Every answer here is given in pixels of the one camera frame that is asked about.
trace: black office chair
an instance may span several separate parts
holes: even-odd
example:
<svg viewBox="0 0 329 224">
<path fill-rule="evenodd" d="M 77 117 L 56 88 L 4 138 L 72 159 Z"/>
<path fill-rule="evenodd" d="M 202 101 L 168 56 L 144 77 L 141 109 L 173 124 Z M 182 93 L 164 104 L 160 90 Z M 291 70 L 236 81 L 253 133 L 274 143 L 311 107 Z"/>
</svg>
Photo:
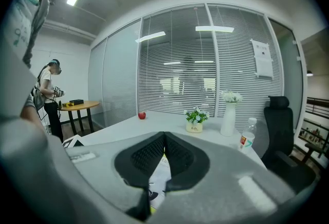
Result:
<svg viewBox="0 0 329 224">
<path fill-rule="evenodd" d="M 315 180 L 314 171 L 305 162 L 313 151 L 319 148 L 306 144 L 309 148 L 306 160 L 298 160 L 289 156 L 294 147 L 293 111 L 288 107 L 289 100 L 285 96 L 270 97 L 270 106 L 264 109 L 269 134 L 269 146 L 262 161 L 265 166 L 286 181 L 299 193 Z"/>
</svg>

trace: chair headrest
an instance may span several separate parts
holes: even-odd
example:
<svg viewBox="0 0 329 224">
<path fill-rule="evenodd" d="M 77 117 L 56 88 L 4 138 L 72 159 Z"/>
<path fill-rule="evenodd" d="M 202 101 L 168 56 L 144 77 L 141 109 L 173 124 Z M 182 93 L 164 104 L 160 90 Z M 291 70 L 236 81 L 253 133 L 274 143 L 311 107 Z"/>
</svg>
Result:
<svg viewBox="0 0 329 224">
<path fill-rule="evenodd" d="M 285 96 L 269 96 L 269 107 L 272 109 L 286 109 L 289 106 L 289 100 Z"/>
</svg>

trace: flower pot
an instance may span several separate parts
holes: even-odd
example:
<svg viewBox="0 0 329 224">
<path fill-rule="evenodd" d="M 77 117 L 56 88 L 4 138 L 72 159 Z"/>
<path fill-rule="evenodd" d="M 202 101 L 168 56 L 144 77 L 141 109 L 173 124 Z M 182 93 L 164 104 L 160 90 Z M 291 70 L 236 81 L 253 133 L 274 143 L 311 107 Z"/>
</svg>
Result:
<svg viewBox="0 0 329 224">
<path fill-rule="evenodd" d="M 201 133 L 203 129 L 203 126 L 201 123 L 190 123 L 190 122 L 186 122 L 186 131 L 190 132 L 190 133 Z"/>
<path fill-rule="evenodd" d="M 236 103 L 226 103 L 225 114 L 221 127 L 221 135 L 223 136 L 231 136 L 234 133 L 235 107 Z"/>
</svg>

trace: bottle cap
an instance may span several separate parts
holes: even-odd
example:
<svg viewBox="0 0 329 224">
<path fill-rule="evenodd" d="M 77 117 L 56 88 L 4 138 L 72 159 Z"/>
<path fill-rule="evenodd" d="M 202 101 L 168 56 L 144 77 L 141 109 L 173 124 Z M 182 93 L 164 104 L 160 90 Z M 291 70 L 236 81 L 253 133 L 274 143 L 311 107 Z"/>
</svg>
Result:
<svg viewBox="0 0 329 224">
<path fill-rule="evenodd" d="M 256 124 L 257 123 L 257 118 L 250 117 L 248 122 L 251 123 L 251 124 Z"/>
</svg>

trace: red apple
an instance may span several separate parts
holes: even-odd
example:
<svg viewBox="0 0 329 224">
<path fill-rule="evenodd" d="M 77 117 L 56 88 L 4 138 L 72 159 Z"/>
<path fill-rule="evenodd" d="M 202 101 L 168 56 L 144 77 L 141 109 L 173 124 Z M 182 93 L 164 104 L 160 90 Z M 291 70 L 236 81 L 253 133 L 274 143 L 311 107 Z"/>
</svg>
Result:
<svg viewBox="0 0 329 224">
<path fill-rule="evenodd" d="M 138 113 L 138 117 L 139 117 L 139 119 L 145 119 L 145 117 L 146 117 L 146 113 L 144 112 L 144 111 L 140 111 L 139 113 Z"/>
</svg>

